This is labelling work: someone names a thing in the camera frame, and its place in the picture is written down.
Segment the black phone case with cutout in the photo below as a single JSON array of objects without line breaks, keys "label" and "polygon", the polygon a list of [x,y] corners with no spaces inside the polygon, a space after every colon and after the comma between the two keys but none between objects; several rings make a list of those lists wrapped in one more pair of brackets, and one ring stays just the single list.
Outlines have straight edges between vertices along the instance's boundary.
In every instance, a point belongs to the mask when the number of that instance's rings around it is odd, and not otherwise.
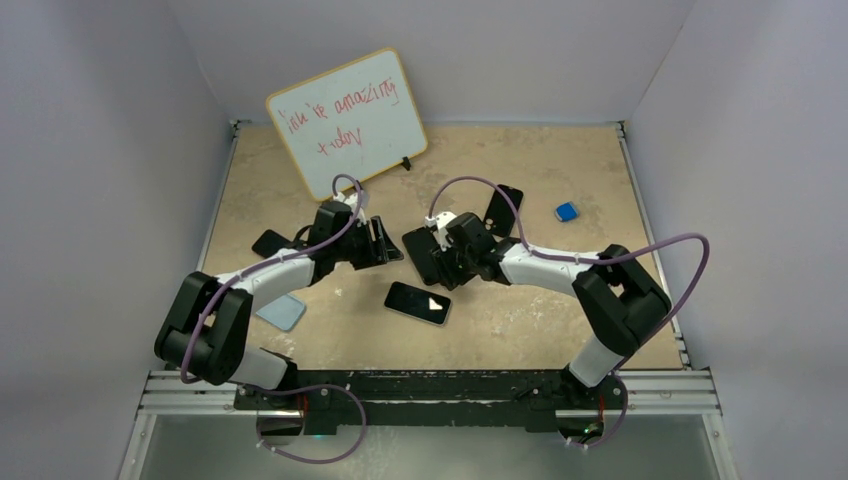
[{"label": "black phone case with cutout", "polygon": [[[524,199],[524,192],[504,184],[498,184],[512,202],[516,210],[520,209]],[[515,225],[515,214],[509,207],[503,195],[494,191],[483,218],[486,228],[497,237],[509,237]]]}]

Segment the silver-edged black-screen phone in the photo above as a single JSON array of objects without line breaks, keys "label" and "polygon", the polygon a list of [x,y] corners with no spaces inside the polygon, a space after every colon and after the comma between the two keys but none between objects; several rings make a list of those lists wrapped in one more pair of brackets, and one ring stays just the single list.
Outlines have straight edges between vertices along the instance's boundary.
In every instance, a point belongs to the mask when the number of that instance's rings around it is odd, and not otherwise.
[{"label": "silver-edged black-screen phone", "polygon": [[450,298],[402,282],[393,282],[384,299],[385,308],[435,326],[443,326],[450,313]]}]

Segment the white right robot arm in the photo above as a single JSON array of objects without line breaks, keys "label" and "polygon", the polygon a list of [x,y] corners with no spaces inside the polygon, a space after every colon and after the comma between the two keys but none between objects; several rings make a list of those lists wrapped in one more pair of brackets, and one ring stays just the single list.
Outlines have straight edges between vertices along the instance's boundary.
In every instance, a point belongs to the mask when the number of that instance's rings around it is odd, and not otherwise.
[{"label": "white right robot arm", "polygon": [[430,254],[438,281],[449,290],[478,277],[578,300],[592,335],[561,373],[561,392],[573,406],[596,399],[600,383],[662,327],[671,311],[659,284],[620,245],[575,253],[526,246],[514,237],[498,240],[471,212],[428,217],[424,228],[434,238]]}]

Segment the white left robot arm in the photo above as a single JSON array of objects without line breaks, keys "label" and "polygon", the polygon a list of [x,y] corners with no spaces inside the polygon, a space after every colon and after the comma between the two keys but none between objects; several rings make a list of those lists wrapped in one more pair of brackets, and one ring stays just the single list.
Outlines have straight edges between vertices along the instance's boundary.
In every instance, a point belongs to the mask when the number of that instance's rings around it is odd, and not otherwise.
[{"label": "white left robot arm", "polygon": [[249,346],[252,316],[321,281],[339,263],[360,270],[403,257],[379,217],[365,218],[354,205],[326,201],[298,238],[283,241],[265,260],[218,276],[188,275],[156,337],[154,354],[179,367],[186,383],[245,384],[259,390],[272,408],[287,408],[298,395],[297,365],[282,354]]}]

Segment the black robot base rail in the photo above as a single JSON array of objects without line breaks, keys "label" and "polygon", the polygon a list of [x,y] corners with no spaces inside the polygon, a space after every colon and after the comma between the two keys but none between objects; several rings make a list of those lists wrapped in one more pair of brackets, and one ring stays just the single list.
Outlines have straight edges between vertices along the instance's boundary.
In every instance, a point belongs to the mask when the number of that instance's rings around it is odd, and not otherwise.
[{"label": "black robot base rail", "polygon": [[557,369],[302,370],[294,395],[237,390],[238,410],[303,415],[308,435],[340,426],[515,427],[598,438],[628,404],[622,381],[585,387]]}]

